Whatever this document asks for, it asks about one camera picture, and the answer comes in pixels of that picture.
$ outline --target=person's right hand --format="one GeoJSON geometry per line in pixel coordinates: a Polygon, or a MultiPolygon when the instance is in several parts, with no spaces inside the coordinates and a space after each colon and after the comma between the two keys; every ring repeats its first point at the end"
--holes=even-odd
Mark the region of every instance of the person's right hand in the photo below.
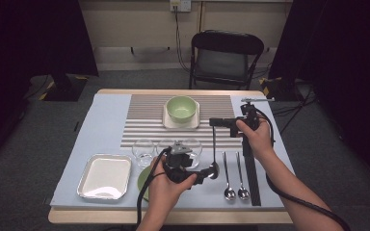
{"type": "Polygon", "coordinates": [[[260,161],[261,157],[269,153],[269,151],[273,152],[272,143],[270,141],[270,127],[266,119],[259,119],[259,127],[255,131],[242,120],[237,120],[236,126],[248,137],[254,157],[257,160],[260,161]]]}

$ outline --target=green plate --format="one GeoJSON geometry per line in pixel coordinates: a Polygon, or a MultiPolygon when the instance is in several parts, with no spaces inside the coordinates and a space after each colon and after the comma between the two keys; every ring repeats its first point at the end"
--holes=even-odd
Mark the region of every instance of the green plate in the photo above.
{"type": "MultiPolygon", "coordinates": [[[[146,167],[138,176],[138,181],[137,181],[138,191],[141,191],[141,189],[143,188],[145,180],[148,177],[150,172],[151,172],[151,167],[146,167]]],[[[143,199],[148,201],[148,189],[146,189],[143,199]]]]}

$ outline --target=white tray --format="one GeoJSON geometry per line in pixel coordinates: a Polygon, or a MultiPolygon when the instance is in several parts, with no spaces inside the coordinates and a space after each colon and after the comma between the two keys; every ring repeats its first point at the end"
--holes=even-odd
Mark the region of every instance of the white tray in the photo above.
{"type": "Polygon", "coordinates": [[[162,124],[164,124],[164,126],[167,129],[177,130],[177,131],[181,131],[181,130],[186,131],[189,129],[196,129],[199,126],[199,121],[200,119],[199,119],[199,103],[198,102],[197,102],[197,111],[194,113],[194,116],[192,116],[191,120],[186,123],[177,123],[177,122],[172,121],[170,115],[167,112],[167,104],[164,105],[162,124]]]}
{"type": "Polygon", "coordinates": [[[119,199],[127,191],[130,169],[128,156],[93,155],[86,164],[77,193],[89,199],[119,199]]]}

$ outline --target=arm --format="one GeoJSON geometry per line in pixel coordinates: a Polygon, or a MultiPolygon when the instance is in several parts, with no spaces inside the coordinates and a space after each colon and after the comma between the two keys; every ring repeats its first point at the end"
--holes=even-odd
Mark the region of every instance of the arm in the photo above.
{"type": "MultiPolygon", "coordinates": [[[[161,162],[158,163],[154,175],[165,172],[162,167],[164,161],[165,159],[162,158],[161,162]]],[[[193,174],[180,184],[176,184],[166,174],[156,176],[149,184],[148,209],[137,230],[160,230],[171,209],[178,202],[179,196],[191,188],[196,179],[197,176],[193,174]]]]}
{"type": "MultiPolygon", "coordinates": [[[[265,119],[260,118],[260,125],[255,131],[241,120],[238,120],[236,125],[249,138],[254,158],[264,167],[276,187],[285,193],[330,210],[327,204],[278,158],[271,146],[269,124],[265,119]]],[[[334,220],[316,211],[284,198],[281,198],[281,201],[298,230],[342,230],[334,220]]]]}

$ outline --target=beige wall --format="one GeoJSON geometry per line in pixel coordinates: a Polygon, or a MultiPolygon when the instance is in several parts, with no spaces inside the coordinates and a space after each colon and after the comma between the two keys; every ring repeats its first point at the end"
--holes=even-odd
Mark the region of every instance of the beige wall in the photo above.
{"type": "MultiPolygon", "coordinates": [[[[81,8],[93,47],[175,47],[176,23],[169,0],[82,0],[81,8]]],[[[258,36],[277,47],[290,3],[192,2],[179,13],[181,46],[190,46],[199,30],[228,30],[258,36]]]]}

